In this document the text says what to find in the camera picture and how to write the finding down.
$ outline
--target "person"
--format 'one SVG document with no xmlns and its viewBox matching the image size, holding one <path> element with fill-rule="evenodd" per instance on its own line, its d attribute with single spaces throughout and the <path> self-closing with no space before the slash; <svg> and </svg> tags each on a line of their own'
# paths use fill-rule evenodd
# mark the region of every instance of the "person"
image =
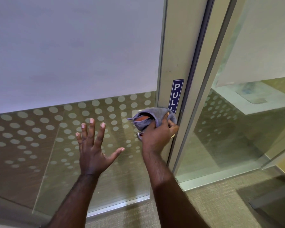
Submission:
<svg viewBox="0 0 285 228">
<path fill-rule="evenodd" d="M 179 187 L 172 172 L 161 158 L 161 152 L 178 126 L 165 115 L 162 125 L 156 128 L 153 121 L 143 135 L 142 157 L 146 165 L 162 228 L 209 227 L 201 218 L 186 194 Z M 101 152 L 105 123 L 102 123 L 95 139 L 95 120 L 90 119 L 89 127 L 81 124 L 82 133 L 76 133 L 80 152 L 81 175 L 61 203 L 48 228 L 84 227 L 87 210 L 99 176 L 123 152 L 118 148 L 109 157 Z"/>
</svg>

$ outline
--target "blue sign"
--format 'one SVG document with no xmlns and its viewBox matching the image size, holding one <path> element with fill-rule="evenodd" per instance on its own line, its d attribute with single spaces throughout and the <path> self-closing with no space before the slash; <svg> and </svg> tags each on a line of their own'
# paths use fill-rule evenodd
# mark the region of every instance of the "blue sign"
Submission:
<svg viewBox="0 0 285 228">
<path fill-rule="evenodd" d="M 169 102 L 169 109 L 173 113 L 176 113 L 178 100 L 180 99 L 180 94 L 181 94 L 180 92 L 183 87 L 183 83 L 184 83 L 183 79 L 173 80 L 170 102 Z"/>
</svg>

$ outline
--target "glass wall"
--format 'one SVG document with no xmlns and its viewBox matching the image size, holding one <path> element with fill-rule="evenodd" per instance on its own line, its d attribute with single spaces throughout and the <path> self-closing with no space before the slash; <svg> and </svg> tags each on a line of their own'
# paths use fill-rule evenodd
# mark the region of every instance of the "glass wall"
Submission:
<svg viewBox="0 0 285 228">
<path fill-rule="evenodd" d="M 106 123 L 102 152 L 125 151 L 101 175 L 89 212 L 149 195 L 137 129 L 127 120 L 154 107 L 155 92 L 0 114 L 0 197 L 53 215 L 80 174 L 75 133 Z"/>
<path fill-rule="evenodd" d="M 274 39 L 277 32 L 285 33 L 284 17 L 285 2 L 246 1 L 186 138 L 176 172 L 179 182 L 251 163 L 261 167 L 285 150 L 285 40 Z"/>
</svg>

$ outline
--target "beige carpet floor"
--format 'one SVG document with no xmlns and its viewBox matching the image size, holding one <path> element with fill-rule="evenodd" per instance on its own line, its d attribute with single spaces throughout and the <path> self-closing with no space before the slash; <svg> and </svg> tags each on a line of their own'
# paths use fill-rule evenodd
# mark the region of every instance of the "beige carpet floor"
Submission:
<svg viewBox="0 0 285 228">
<path fill-rule="evenodd" d="M 272 228 L 262 216 L 253 211 L 248 201 L 285 184 L 285 176 L 276 169 L 255 170 L 240 176 L 187 191 L 188 198 L 212 228 Z M 272 217 L 285 205 L 264 208 Z M 155 203 L 149 201 L 123 211 L 95 218 L 86 228 L 147 228 L 160 227 Z"/>
</svg>

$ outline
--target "purple cleaning cloth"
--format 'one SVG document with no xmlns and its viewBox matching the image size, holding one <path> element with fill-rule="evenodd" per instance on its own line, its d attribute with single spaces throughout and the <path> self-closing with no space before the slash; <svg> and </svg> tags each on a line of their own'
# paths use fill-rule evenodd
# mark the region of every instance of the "purple cleaning cloth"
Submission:
<svg viewBox="0 0 285 228">
<path fill-rule="evenodd" d="M 141 140 L 141 134 L 143 134 L 144 130 L 148 127 L 148 125 L 152 122 L 154 119 L 156 122 L 156 127 L 159 127 L 162 124 L 163 117 L 169 112 L 170 114 L 168 115 L 168 120 L 170 119 L 172 122 L 175 124 L 177 123 L 177 119 L 174 115 L 174 113 L 166 108 L 149 108 L 140 111 L 138 114 L 136 114 L 133 118 L 128 118 L 128 120 L 133 120 L 133 124 L 136 126 L 136 128 L 140 131 L 138 133 L 138 138 Z M 142 121 L 136 121 L 136 119 L 144 116 L 146 113 L 150 114 L 151 116 L 145 120 Z"/>
</svg>

